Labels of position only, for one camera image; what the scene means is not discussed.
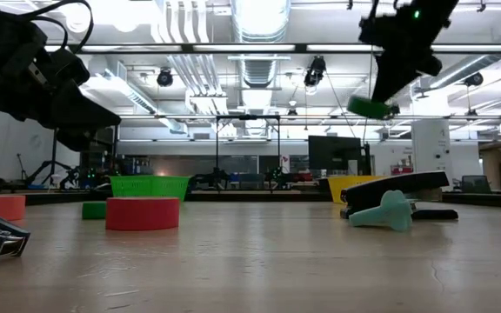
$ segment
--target ceiling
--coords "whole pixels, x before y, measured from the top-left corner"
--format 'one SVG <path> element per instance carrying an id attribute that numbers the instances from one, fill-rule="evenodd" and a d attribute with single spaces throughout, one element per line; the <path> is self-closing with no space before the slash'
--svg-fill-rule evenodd
<path id="1" fill-rule="evenodd" d="M 88 0 L 93 6 L 95 29 L 90 37 L 89 44 L 121 44 L 121 43 L 155 43 L 151 35 L 151 25 L 156 22 L 156 3 L 161 1 L 139 0 Z M 451 27 L 443 30 L 437 43 L 501 43 L 501 0 L 485 1 L 487 9 L 477 12 L 479 1 L 460 1 L 459 6 L 451 17 Z M 51 1 L 23 1 L 23 0 L 0 0 L 0 9 L 9 12 L 20 13 L 42 8 Z M 256 0 L 257 5 L 268 3 L 264 0 Z M 379 13 L 393 11 L 391 0 L 381 0 Z M 181 5 L 180 29 L 183 34 L 184 18 L 183 3 Z M 356 43 L 359 28 L 358 22 L 361 17 L 368 14 L 370 1 L 354 1 L 352 10 L 346 9 L 345 1 L 327 0 L 292 0 L 291 13 L 287 26 L 285 42 L 288 43 Z M 207 30 L 208 37 L 213 43 L 231 43 L 233 40 L 232 21 L 229 0 L 210 0 L 207 7 Z M 57 20 L 66 22 L 66 14 L 56 11 L 49 14 Z M 114 21 L 135 21 L 138 26 L 130 32 L 122 32 L 114 26 Z M 48 23 L 40 23 L 39 26 L 48 35 L 49 43 L 60 43 L 63 33 L 57 27 Z M 70 41 L 79 42 L 83 33 L 70 32 Z M 101 56 L 83 56 L 86 63 Z M 302 74 L 310 65 L 314 55 L 294 54 L 291 60 L 279 62 L 278 71 L 274 83 L 269 86 L 272 89 L 271 104 L 264 114 L 285 115 L 290 107 L 289 101 L 297 102 L 295 107 L 299 115 L 328 115 L 340 114 L 347 104 L 349 96 L 368 96 L 376 79 L 376 62 L 370 55 L 327 55 L 324 59 L 327 64 L 328 75 L 318 85 L 316 91 L 310 90 L 305 96 L 305 90 L 300 83 Z M 468 56 L 442 55 L 437 56 L 443 63 L 444 70 L 463 62 Z M 227 109 L 230 113 L 241 113 L 244 103 L 241 97 L 242 83 L 237 73 L 237 62 L 227 59 L 226 55 L 215 55 L 214 65 L 218 73 L 220 83 L 227 96 Z M 160 68 L 171 67 L 168 57 L 164 55 L 108 55 L 105 56 L 108 66 L 113 67 L 117 62 L 122 63 L 126 69 L 126 80 L 138 87 L 144 97 L 150 99 L 167 114 L 194 114 L 186 105 L 186 87 L 177 76 L 175 69 L 174 83 L 170 87 L 158 88 L 156 78 Z M 501 60 L 480 70 L 484 77 L 484 83 L 479 87 L 469 90 L 464 86 L 452 85 L 441 90 L 432 91 L 432 94 L 444 94 L 448 99 L 450 114 L 463 115 L 469 105 L 476 107 L 485 103 L 491 103 L 501 98 Z M 93 77 L 84 85 L 86 95 L 120 115 L 144 113 L 133 104 L 128 97 L 111 84 L 106 84 L 102 78 Z M 402 114 L 411 113 L 411 90 L 407 86 L 396 94 L 393 101 L 397 102 Z M 484 110 L 485 115 L 501 115 L 501 104 Z M 305 120 L 294 120 L 292 124 L 306 123 Z M 465 124 L 466 121 L 454 122 Z M 479 123 L 477 128 L 470 130 L 489 131 L 493 130 L 498 121 Z M 156 120 L 156 126 L 163 126 Z M 392 125 L 380 123 L 372 126 L 371 130 L 379 130 L 381 127 Z M 236 123 L 237 127 L 244 127 L 244 123 Z M 399 125 L 407 129 L 408 123 Z"/>

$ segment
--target red cylinder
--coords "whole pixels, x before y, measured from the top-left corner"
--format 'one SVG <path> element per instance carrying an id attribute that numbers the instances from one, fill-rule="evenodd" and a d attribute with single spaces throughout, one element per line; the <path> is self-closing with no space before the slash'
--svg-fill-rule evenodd
<path id="1" fill-rule="evenodd" d="M 175 197 L 108 198 L 108 230 L 165 230 L 179 226 L 179 199 Z"/>
<path id="2" fill-rule="evenodd" d="M 0 195 L 0 217 L 7 221 L 24 219 L 26 196 Z"/>

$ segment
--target computer screen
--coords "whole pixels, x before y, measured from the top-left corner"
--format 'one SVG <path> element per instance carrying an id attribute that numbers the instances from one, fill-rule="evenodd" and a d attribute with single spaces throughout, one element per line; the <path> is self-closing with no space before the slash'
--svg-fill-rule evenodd
<path id="1" fill-rule="evenodd" d="M 361 163 L 362 159 L 360 138 L 309 136 L 312 170 L 347 170 L 349 161 Z"/>

